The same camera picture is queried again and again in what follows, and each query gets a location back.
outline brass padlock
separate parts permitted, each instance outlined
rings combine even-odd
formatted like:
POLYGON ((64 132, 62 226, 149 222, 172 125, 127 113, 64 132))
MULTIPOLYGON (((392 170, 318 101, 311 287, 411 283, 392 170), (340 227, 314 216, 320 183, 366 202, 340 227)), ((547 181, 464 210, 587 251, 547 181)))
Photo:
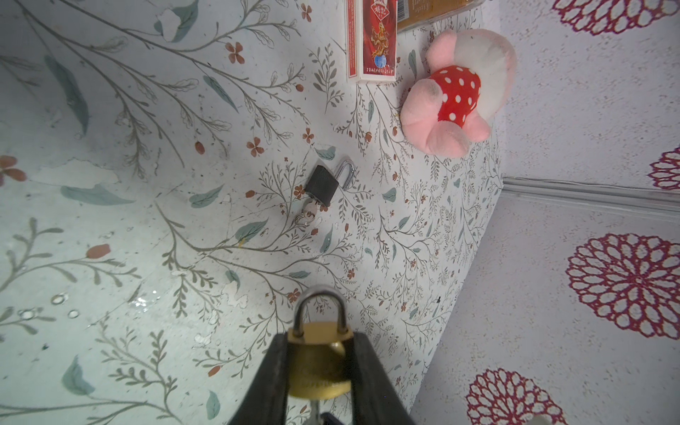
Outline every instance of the brass padlock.
POLYGON ((288 393, 309 400, 328 400, 352 389, 349 359, 343 342, 354 337, 347 325, 345 300, 330 286, 312 286, 295 306, 293 327, 288 330, 288 393), (303 325, 304 306, 316 296, 329 296, 338 307, 337 322, 303 325))

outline blue globe logo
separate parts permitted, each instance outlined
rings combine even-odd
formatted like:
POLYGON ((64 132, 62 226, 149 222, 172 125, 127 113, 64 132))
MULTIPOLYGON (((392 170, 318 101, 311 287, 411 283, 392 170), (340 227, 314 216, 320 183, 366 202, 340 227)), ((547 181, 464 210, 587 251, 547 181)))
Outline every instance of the blue globe logo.
POLYGON ((385 55, 382 56, 376 56, 374 59, 375 66, 378 68, 384 68, 385 65, 387 65, 387 58, 385 55))

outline pink flower pattern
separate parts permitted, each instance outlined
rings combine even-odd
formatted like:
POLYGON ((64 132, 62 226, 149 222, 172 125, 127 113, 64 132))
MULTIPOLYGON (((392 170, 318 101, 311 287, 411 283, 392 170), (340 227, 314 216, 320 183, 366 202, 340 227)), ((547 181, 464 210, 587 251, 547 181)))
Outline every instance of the pink flower pattern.
POLYGON ((569 258, 569 286, 601 318, 645 337, 680 335, 680 245, 608 234, 569 258))
POLYGON ((536 415, 566 425, 562 408, 531 379, 504 369, 487 369, 475 377, 466 397, 473 425, 524 425, 536 415))
POLYGON ((675 15, 679 0, 556 0, 553 9, 574 31, 622 33, 675 15))
POLYGON ((654 171, 647 175, 654 180, 654 186, 665 190, 680 189, 680 146, 665 152, 657 162, 649 165, 654 171))

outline pink plush toy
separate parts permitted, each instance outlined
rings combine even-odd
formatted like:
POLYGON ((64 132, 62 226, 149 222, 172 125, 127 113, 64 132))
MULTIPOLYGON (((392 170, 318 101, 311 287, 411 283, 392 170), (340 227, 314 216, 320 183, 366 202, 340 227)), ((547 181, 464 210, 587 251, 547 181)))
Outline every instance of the pink plush toy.
POLYGON ((426 154, 462 158, 486 140, 489 120, 510 95, 517 56, 485 29, 439 34, 426 54, 432 75, 416 82, 401 108, 404 136, 426 154))

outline padlock shackle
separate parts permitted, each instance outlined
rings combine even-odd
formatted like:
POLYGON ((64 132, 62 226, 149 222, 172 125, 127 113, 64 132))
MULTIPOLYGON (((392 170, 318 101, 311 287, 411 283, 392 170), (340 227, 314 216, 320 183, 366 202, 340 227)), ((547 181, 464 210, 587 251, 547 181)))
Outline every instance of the padlock shackle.
POLYGON ((340 186, 343 190, 347 190, 350 188, 352 185, 352 181, 354 180, 354 174, 356 174, 356 165, 350 160, 350 159, 345 159, 343 162, 338 165, 337 171, 335 171, 335 179, 338 180, 340 178, 340 175, 342 172, 345 170, 346 167, 350 168, 350 174, 347 175, 347 178, 345 179, 345 182, 342 183, 340 186))
POLYGON ((307 288, 295 305, 293 335, 300 338, 305 334, 302 327, 303 315, 305 312, 304 307, 309 300, 316 298, 317 296, 329 296, 335 301, 335 305, 338 307, 338 333, 340 335, 347 333, 347 309, 345 308, 345 299, 335 288, 326 285, 315 285, 307 288))

